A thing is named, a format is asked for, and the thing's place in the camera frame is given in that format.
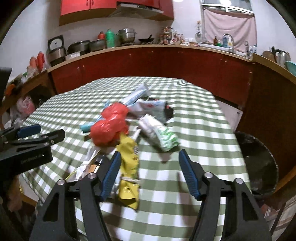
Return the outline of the amber bottle black cap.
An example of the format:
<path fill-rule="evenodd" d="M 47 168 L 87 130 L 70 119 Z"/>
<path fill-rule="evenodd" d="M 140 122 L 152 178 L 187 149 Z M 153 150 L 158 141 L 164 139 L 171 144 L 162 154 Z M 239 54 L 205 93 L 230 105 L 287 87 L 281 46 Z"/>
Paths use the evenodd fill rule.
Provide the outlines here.
<path fill-rule="evenodd" d="M 103 155 L 99 155 L 95 159 L 95 161 L 90 165 L 88 173 L 96 173 L 97 169 L 101 165 L 102 160 L 103 160 Z"/>

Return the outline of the black wok pan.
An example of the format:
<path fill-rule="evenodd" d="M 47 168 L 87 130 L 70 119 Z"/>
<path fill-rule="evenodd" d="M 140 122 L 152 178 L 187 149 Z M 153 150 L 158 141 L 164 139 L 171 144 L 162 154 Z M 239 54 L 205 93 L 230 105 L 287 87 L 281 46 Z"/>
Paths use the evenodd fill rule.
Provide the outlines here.
<path fill-rule="evenodd" d="M 152 34 L 148 38 L 142 38 L 139 39 L 140 44 L 150 44 L 153 43 L 154 38 L 152 37 Z"/>

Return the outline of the white blue-lettered tube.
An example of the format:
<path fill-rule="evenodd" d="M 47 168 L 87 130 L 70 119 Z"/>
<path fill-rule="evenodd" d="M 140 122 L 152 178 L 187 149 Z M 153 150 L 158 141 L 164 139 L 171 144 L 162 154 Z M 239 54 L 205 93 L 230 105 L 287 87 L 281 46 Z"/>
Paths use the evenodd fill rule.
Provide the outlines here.
<path fill-rule="evenodd" d="M 149 97 L 150 95 L 151 92 L 149 91 L 146 83 L 142 83 L 131 94 L 121 99 L 120 103 L 124 104 L 125 106 L 129 106 L 134 104 L 139 98 Z"/>

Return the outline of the orange bottle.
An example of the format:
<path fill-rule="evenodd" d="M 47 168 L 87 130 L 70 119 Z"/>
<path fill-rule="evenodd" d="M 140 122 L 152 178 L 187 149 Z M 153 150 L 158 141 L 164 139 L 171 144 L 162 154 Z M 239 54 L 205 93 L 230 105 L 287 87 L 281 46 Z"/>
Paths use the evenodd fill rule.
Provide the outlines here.
<path fill-rule="evenodd" d="M 37 69 L 39 72 L 42 72 L 44 69 L 44 64 L 45 64 L 45 56 L 44 54 L 40 51 L 37 55 Z"/>

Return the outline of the kitchen faucet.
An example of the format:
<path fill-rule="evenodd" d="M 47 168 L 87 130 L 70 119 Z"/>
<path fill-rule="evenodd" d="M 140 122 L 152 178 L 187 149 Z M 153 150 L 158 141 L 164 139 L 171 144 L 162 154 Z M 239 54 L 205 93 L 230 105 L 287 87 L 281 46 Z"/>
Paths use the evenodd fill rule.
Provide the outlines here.
<path fill-rule="evenodd" d="M 222 36 L 222 45 L 224 48 L 227 48 L 229 52 L 234 53 L 234 40 L 230 34 L 224 34 Z"/>

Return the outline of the red tube black cap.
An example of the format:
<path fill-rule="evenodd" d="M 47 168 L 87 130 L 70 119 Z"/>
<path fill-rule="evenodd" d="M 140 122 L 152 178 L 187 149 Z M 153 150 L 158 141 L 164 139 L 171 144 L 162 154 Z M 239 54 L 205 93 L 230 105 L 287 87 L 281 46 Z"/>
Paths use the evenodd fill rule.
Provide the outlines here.
<path fill-rule="evenodd" d="M 169 105 L 167 105 L 165 107 L 165 116 L 166 116 L 166 119 L 169 120 L 173 117 L 174 115 L 174 110 L 173 108 L 171 108 Z"/>

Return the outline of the yellow snack wrapper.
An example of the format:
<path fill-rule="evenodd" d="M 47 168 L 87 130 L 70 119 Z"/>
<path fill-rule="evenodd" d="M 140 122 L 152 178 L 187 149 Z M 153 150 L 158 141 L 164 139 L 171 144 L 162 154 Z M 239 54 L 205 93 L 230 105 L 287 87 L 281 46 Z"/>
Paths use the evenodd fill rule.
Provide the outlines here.
<path fill-rule="evenodd" d="M 118 199 L 123 205 L 137 210 L 140 188 L 138 145 L 131 137 L 120 133 L 116 150 L 121 154 Z"/>

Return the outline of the red thermos jug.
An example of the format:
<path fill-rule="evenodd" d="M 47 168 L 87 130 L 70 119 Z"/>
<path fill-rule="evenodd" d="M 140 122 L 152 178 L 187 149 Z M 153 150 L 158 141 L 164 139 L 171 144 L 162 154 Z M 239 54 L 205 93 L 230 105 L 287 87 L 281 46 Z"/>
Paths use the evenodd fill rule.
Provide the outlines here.
<path fill-rule="evenodd" d="M 99 33 L 99 35 L 97 36 L 97 38 L 99 39 L 99 40 L 105 40 L 105 34 L 104 34 L 104 32 L 100 32 Z"/>

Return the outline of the red upper cabinets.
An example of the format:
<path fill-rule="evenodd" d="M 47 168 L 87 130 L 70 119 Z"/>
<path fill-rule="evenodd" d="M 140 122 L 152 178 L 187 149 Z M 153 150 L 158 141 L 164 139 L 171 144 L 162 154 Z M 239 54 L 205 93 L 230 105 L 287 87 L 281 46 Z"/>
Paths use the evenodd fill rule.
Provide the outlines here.
<path fill-rule="evenodd" d="M 61 1 L 59 25 L 62 26 L 94 18 L 108 18 L 108 16 L 116 10 L 118 3 L 142 4 L 160 9 L 164 12 L 162 15 L 157 15 L 146 20 L 155 20 L 161 22 L 174 19 L 172 1 Z"/>

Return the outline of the range hood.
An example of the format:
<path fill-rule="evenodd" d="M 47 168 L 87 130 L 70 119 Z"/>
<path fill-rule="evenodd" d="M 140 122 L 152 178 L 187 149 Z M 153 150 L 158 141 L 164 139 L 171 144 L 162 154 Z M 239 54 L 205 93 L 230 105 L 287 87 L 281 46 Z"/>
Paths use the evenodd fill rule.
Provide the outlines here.
<path fill-rule="evenodd" d="M 149 19 L 157 15 L 162 15 L 164 12 L 160 9 L 156 9 L 150 6 L 133 3 L 118 3 L 116 10 L 112 12 L 109 18 L 139 18 Z"/>

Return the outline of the teal capped tube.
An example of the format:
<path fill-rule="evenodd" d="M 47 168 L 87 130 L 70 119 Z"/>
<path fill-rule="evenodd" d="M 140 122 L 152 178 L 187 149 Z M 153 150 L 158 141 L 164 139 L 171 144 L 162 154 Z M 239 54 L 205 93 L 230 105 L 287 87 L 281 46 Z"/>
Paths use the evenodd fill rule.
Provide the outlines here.
<path fill-rule="evenodd" d="M 107 107 L 109 107 L 110 105 L 110 100 L 107 100 L 106 103 L 104 104 L 103 106 L 103 109 L 102 111 L 104 111 Z M 83 133 L 89 133 L 90 132 L 90 129 L 91 127 L 97 123 L 98 121 L 102 120 L 103 119 L 103 116 L 102 114 L 93 122 L 90 122 L 90 123 L 87 123 L 87 124 L 84 124 L 84 125 L 81 125 L 80 126 L 80 130 L 83 132 Z"/>

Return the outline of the grey lidded pot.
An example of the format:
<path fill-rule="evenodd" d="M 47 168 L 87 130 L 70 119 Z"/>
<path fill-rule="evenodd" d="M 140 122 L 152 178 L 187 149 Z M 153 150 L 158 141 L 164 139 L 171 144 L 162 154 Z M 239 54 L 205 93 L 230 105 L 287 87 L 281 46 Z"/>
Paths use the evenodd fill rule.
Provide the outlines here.
<path fill-rule="evenodd" d="M 73 54 L 76 52 L 80 52 L 80 55 L 90 53 L 89 43 L 90 43 L 89 40 L 74 42 L 69 45 L 67 53 Z"/>

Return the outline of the white green package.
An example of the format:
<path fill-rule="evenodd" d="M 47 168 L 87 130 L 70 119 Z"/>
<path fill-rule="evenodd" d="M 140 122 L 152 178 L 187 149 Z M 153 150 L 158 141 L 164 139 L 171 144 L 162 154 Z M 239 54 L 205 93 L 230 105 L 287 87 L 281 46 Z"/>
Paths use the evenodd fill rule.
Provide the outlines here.
<path fill-rule="evenodd" d="M 137 124 L 150 141 L 163 152 L 168 152 L 180 144 L 178 136 L 152 115 L 146 114 Z"/>

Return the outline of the red plastic bag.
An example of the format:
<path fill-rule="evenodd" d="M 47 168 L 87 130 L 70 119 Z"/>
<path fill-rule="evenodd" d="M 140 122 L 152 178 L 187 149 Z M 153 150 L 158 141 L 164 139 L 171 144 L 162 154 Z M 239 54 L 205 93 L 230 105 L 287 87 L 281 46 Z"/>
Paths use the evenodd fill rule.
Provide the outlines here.
<path fill-rule="evenodd" d="M 89 136 L 95 146 L 113 145 L 120 138 L 120 134 L 128 135 L 126 116 L 128 108 L 115 102 L 107 107 L 102 113 L 102 120 L 97 121 L 91 128 Z"/>

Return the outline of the pink plastic bag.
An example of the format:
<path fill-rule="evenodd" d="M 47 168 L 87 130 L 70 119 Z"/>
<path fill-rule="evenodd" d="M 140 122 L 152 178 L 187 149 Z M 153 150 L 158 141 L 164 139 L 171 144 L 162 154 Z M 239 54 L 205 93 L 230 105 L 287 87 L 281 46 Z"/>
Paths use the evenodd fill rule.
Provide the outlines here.
<path fill-rule="evenodd" d="M 22 118 L 27 118 L 36 110 L 35 105 L 30 96 L 26 96 L 25 98 L 19 98 L 16 102 L 16 108 Z"/>

